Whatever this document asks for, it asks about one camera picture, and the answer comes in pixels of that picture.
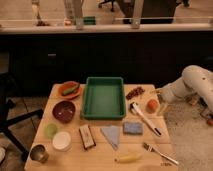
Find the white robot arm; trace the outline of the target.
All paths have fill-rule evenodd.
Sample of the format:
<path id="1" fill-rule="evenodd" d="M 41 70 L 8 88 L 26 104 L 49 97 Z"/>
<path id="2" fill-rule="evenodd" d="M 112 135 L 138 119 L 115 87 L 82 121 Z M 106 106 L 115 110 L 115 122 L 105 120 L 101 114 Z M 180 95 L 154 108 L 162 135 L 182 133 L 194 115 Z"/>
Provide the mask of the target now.
<path id="1" fill-rule="evenodd" d="M 164 102 L 172 103 L 197 94 L 213 113 L 213 72 L 197 65 L 183 69 L 181 77 L 154 90 Z"/>

